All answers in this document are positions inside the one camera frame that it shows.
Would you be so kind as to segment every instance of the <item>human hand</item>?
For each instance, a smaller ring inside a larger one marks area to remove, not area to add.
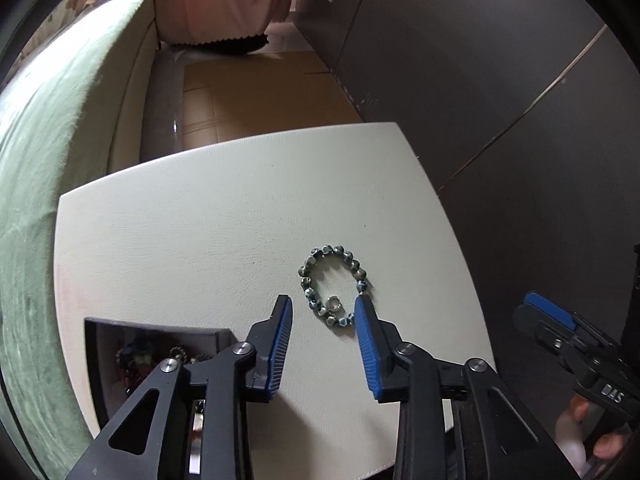
[[[586,418],[590,405],[587,399],[576,394],[571,399],[569,408],[562,412],[556,421],[556,444],[580,475],[588,469],[585,467],[586,450],[582,442],[580,423]],[[627,435],[623,432],[604,434],[593,446],[593,456],[603,462],[613,460],[624,447],[626,438]]]

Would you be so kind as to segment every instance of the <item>blue gripper pad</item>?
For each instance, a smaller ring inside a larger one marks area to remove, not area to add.
[[[362,364],[364,365],[364,373],[367,378],[367,386],[373,393],[376,400],[382,397],[382,380],[380,379],[380,355],[376,349],[373,336],[371,334],[371,326],[369,319],[362,303],[362,300],[356,298],[355,305],[355,327],[358,336],[358,345],[360,346],[360,355],[362,356]]]
[[[551,316],[558,323],[563,324],[569,330],[575,331],[576,324],[574,318],[563,308],[560,308],[555,303],[551,303],[548,299],[543,298],[536,292],[530,292],[524,297],[524,303],[533,305],[538,310],[541,310],[548,316]]]
[[[276,333],[275,342],[269,355],[269,379],[266,384],[266,389],[270,397],[273,397],[280,388],[280,380],[282,379],[284,359],[287,356],[292,322],[293,306],[291,304],[291,298],[289,298],[280,316],[278,332]]]

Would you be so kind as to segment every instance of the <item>silver spacer bead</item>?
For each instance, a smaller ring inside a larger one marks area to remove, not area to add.
[[[331,296],[328,300],[326,300],[326,307],[329,309],[329,312],[338,312],[342,308],[342,303],[338,296]]]

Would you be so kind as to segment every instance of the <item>gray wall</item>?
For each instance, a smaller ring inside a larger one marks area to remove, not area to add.
[[[400,124],[436,188],[602,27],[584,0],[304,1],[300,30],[364,120]],[[620,336],[640,242],[639,104],[640,75],[607,31],[440,194],[500,371],[547,428],[570,377],[511,313],[535,289]]]

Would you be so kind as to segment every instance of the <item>white leather table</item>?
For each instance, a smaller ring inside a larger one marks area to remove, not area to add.
[[[394,462],[398,406],[367,389],[353,332],[312,314],[298,267],[342,244],[381,319],[434,357],[493,364],[466,263],[398,126],[353,124],[224,142],[112,174],[60,199],[54,273],[71,383],[98,432],[86,317],[230,328],[242,340],[278,294],[294,305],[279,395],[248,412],[257,480],[356,480]],[[324,266],[349,311],[355,282]],[[447,410],[446,425],[451,426]]]

